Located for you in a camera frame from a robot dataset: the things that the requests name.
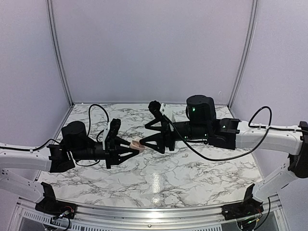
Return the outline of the white round charging case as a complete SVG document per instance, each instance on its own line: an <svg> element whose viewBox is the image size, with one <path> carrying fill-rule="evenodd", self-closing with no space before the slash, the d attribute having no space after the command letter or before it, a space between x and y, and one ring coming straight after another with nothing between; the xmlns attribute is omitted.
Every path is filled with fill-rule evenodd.
<svg viewBox="0 0 308 231"><path fill-rule="evenodd" d="M140 143L139 139L132 140L129 147L134 150L138 150L142 153L145 150L145 146Z"/></svg>

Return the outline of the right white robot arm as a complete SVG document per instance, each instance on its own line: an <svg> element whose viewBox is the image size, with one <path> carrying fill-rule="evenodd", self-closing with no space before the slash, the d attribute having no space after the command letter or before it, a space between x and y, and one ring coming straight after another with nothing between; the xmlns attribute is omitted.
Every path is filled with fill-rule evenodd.
<svg viewBox="0 0 308 231"><path fill-rule="evenodd" d="M290 182L308 176L308 124L298 126L272 126L254 124L234 118L218 119L214 100L204 95L193 95L186 100L188 121L176 122L173 111L164 103L150 102L148 108L154 120L145 125L157 133L140 140L140 144L164 153L175 149L175 143L205 140L207 144L224 149L260 148L288 154L289 160L270 173L262 182L246 190L238 211L248 216L269 196Z"/></svg>

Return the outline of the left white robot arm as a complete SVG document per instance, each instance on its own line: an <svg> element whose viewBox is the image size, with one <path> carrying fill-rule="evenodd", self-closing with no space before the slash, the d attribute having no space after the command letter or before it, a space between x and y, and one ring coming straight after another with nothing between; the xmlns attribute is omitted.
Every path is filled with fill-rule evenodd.
<svg viewBox="0 0 308 231"><path fill-rule="evenodd" d="M57 214L61 204L56 200L51 185L29 180L10 173L10 168L40 170L49 173L63 173L75 168L83 160L105 161L107 169L120 165L138 155L142 149L118 137L121 126L119 119L108 123L103 141L91 139L85 124L74 121L61 129L63 139L59 144L26 149L8 147L0 149L0 187L36 204L41 203L50 214Z"/></svg>

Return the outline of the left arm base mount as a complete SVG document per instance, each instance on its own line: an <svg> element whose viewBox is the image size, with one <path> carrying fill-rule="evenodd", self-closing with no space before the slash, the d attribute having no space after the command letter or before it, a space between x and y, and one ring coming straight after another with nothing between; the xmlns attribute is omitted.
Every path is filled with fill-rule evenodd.
<svg viewBox="0 0 308 231"><path fill-rule="evenodd" d="M73 219L76 214L77 205L74 203L57 200L51 185L42 182L43 199L36 203L35 209L49 215L59 216L68 211L67 216Z"/></svg>

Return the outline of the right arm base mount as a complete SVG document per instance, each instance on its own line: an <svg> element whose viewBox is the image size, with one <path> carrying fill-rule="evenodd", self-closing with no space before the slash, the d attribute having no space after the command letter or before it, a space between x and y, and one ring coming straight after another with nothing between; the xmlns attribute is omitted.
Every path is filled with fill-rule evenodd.
<svg viewBox="0 0 308 231"><path fill-rule="evenodd" d="M253 199L254 186L255 184L252 184L246 189L243 201L222 206L221 214L225 220L252 216L264 211L263 203Z"/></svg>

